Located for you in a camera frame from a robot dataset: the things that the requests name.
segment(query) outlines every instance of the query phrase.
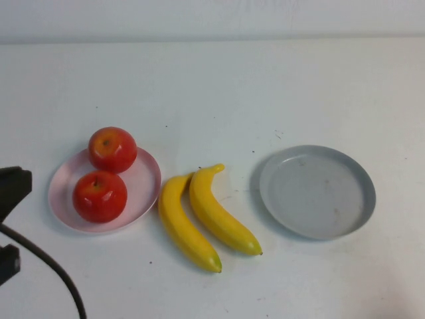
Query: banana tip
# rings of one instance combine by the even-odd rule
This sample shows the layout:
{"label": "banana tip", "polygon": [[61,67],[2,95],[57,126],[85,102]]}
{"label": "banana tip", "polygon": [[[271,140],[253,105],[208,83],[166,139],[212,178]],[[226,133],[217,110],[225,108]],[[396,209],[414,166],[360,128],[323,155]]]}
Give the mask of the banana tip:
{"label": "banana tip", "polygon": [[212,167],[216,172],[219,172],[219,171],[222,171],[222,170],[224,170],[225,169],[225,166],[224,166],[224,164],[217,164],[217,165],[214,165],[213,167]]}

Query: black cable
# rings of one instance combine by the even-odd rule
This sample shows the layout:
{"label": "black cable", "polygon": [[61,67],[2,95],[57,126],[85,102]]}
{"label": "black cable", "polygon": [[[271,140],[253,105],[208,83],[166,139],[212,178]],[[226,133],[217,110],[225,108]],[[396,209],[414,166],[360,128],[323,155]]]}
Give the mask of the black cable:
{"label": "black cable", "polygon": [[75,284],[72,279],[66,273],[66,271],[56,262],[52,257],[46,254],[42,249],[38,248],[35,244],[30,242],[21,234],[17,233],[13,229],[10,229],[8,226],[4,224],[0,224],[0,233],[8,236],[12,240],[16,241],[18,244],[24,246],[24,248],[28,249],[34,255],[36,255],[39,259],[44,261],[58,276],[63,280],[66,287],[69,289],[71,296],[75,301],[75,305],[77,306],[78,313],[80,315],[80,319],[87,319],[86,310],[84,309],[84,304],[82,302],[80,293],[78,292]]}

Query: pink plate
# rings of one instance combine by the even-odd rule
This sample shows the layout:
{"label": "pink plate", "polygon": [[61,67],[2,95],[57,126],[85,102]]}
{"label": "pink plate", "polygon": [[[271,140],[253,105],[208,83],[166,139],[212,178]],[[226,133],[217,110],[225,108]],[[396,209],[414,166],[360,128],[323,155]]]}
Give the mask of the pink plate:
{"label": "pink plate", "polygon": [[63,163],[54,174],[48,189],[48,203],[53,214],[66,226],[84,233],[107,233],[122,229],[149,211],[161,189],[161,171],[158,163],[145,150],[137,149],[133,165],[118,174],[127,186],[127,205],[122,214],[109,223],[96,224],[85,221],[72,204],[76,182],[95,170],[83,150]]}

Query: toy fruit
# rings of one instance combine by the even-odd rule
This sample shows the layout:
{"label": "toy fruit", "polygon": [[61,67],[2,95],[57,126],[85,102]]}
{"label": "toy fruit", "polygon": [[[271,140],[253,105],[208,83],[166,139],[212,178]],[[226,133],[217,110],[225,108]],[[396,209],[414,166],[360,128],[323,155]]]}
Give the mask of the toy fruit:
{"label": "toy fruit", "polygon": [[194,174],[189,188],[191,205],[202,224],[228,246],[247,255],[262,255],[255,236],[229,214],[214,198],[211,184],[223,164],[202,168]]}
{"label": "toy fruit", "polygon": [[183,253],[202,269],[221,272],[221,261],[213,246],[195,228],[181,207],[181,195],[192,174],[168,180],[159,195],[159,216],[165,230]]}
{"label": "toy fruit", "polygon": [[88,155],[97,169],[121,173],[137,157],[137,145],[133,137],[121,128],[102,128],[90,138]]}
{"label": "toy fruit", "polygon": [[126,207],[127,188],[116,174],[92,171],[77,181],[72,203],[85,220],[107,223],[120,216]]}

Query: white wall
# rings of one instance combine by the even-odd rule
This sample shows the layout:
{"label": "white wall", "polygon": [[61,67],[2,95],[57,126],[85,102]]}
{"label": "white wall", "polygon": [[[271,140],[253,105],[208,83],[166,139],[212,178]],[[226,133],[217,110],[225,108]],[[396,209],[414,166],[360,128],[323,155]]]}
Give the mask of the white wall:
{"label": "white wall", "polygon": [[0,43],[420,33],[424,0],[0,1]]}

